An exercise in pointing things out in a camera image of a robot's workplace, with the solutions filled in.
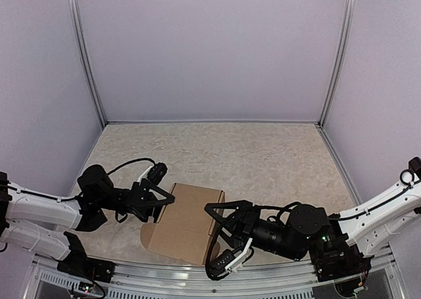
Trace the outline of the brown cardboard box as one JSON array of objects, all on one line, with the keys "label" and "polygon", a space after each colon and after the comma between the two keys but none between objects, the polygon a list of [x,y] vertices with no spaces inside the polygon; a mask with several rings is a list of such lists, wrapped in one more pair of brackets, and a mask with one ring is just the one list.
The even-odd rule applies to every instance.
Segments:
[{"label": "brown cardboard box", "polygon": [[206,213],[208,203],[223,203],[225,192],[175,183],[175,201],[163,208],[156,223],[145,223],[140,241],[148,251],[194,265],[204,265],[216,231],[215,220]]}]

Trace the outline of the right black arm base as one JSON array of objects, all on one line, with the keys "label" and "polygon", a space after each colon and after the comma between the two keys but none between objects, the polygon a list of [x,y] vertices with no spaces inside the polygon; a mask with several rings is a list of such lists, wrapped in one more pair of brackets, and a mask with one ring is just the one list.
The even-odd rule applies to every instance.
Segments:
[{"label": "right black arm base", "polygon": [[365,258],[356,245],[345,250],[311,251],[310,259],[316,270],[318,282],[331,281],[368,272],[373,256]]}]

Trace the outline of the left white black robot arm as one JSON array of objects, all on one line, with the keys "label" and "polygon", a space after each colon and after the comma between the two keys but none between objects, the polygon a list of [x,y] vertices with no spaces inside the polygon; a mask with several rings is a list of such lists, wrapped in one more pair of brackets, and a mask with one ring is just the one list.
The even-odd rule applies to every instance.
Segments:
[{"label": "left white black robot arm", "polygon": [[81,232],[93,232],[107,222],[105,211],[113,211],[122,223],[128,215],[147,222],[157,219],[162,207],[172,204],[172,194],[159,188],[168,168],[154,163],[133,182],[131,188],[114,185],[110,173],[98,164],[85,169],[78,178],[80,194],[73,197],[48,195],[13,183],[1,173],[1,242],[21,245],[30,251],[46,254],[67,266],[79,276],[92,269],[89,257],[79,250],[70,251],[76,239],[51,232],[40,223],[50,223]]}]

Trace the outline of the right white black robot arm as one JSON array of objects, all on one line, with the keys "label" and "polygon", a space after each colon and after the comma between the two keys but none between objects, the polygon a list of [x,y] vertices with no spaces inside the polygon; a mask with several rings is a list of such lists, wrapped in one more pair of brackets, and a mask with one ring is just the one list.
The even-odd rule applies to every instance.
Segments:
[{"label": "right white black robot arm", "polygon": [[247,200],[208,203],[205,211],[218,226],[205,259],[213,281],[240,268],[255,249],[294,261],[309,255],[318,281],[367,275],[378,250],[420,218],[420,158],[409,161],[394,186],[337,214],[300,202],[277,207]]}]

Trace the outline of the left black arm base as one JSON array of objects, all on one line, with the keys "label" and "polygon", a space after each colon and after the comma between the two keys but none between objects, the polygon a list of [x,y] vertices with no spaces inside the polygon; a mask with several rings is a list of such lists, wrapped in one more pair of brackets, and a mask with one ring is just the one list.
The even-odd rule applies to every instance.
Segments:
[{"label": "left black arm base", "polygon": [[70,243],[70,254],[63,260],[58,261],[57,269],[91,281],[110,283],[115,264],[111,261],[88,257],[82,243],[75,234],[65,231],[64,236]]}]

